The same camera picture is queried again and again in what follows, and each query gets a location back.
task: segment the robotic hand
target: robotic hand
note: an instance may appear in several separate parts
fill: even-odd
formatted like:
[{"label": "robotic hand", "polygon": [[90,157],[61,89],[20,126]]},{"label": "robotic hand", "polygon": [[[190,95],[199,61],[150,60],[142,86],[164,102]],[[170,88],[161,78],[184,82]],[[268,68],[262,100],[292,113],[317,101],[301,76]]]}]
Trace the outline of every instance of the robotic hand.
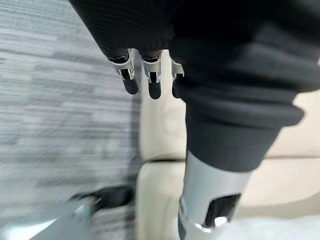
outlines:
[{"label": "robotic hand", "polygon": [[138,92],[130,49],[142,57],[153,99],[161,96],[161,52],[169,49],[172,93],[186,102],[179,236],[215,239],[281,128],[303,117],[295,96],[320,87],[318,27],[309,24],[318,3],[69,1],[129,94]]}]

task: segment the gray carpet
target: gray carpet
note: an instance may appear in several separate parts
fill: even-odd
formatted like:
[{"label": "gray carpet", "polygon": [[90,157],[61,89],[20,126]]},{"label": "gray carpet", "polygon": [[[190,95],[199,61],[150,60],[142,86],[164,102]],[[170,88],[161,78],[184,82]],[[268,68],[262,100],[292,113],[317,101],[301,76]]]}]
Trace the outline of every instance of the gray carpet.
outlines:
[{"label": "gray carpet", "polygon": [[[1,0],[0,225],[134,186],[139,107],[67,0]],[[97,239],[135,238],[133,205],[94,223]]]}]

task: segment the black sweater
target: black sweater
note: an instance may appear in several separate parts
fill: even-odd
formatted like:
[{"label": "black sweater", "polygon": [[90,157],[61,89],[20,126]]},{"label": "black sweater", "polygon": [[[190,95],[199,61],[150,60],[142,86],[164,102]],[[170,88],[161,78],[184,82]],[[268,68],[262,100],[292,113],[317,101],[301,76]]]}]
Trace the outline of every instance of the black sweater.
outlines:
[{"label": "black sweater", "polygon": [[292,101],[320,88],[319,0],[70,0],[102,52],[169,49],[182,63],[188,149],[228,171],[252,171]]}]

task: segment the cream leather seat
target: cream leather seat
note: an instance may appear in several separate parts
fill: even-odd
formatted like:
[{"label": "cream leather seat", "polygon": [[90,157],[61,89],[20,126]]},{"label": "cream leather seat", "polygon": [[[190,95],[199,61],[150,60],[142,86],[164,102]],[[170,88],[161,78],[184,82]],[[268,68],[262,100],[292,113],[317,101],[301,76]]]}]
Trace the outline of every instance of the cream leather seat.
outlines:
[{"label": "cream leather seat", "polygon": [[[140,152],[146,163],[137,182],[138,240],[175,240],[177,235],[173,222],[185,173],[185,104],[171,94],[168,52],[162,55],[161,77],[158,100],[149,97],[147,80],[141,83]],[[305,118],[282,130],[253,173],[239,218],[320,214],[320,91],[301,94],[295,103]]]}]

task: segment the black fingertip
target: black fingertip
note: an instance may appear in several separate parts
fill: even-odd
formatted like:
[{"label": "black fingertip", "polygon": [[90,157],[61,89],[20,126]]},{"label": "black fingertip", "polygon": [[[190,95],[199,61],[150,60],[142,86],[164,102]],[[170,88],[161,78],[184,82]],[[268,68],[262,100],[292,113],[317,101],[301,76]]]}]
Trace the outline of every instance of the black fingertip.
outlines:
[{"label": "black fingertip", "polygon": [[149,95],[152,99],[156,100],[161,96],[161,83],[149,83]]},{"label": "black fingertip", "polygon": [[179,96],[179,94],[178,94],[178,92],[177,92],[177,90],[176,90],[176,88],[175,88],[174,85],[172,86],[172,95],[173,95],[176,99],[179,99],[179,98],[180,98],[180,96]]},{"label": "black fingertip", "polygon": [[123,85],[125,90],[131,95],[135,95],[139,91],[139,86],[135,78],[124,80]]}]

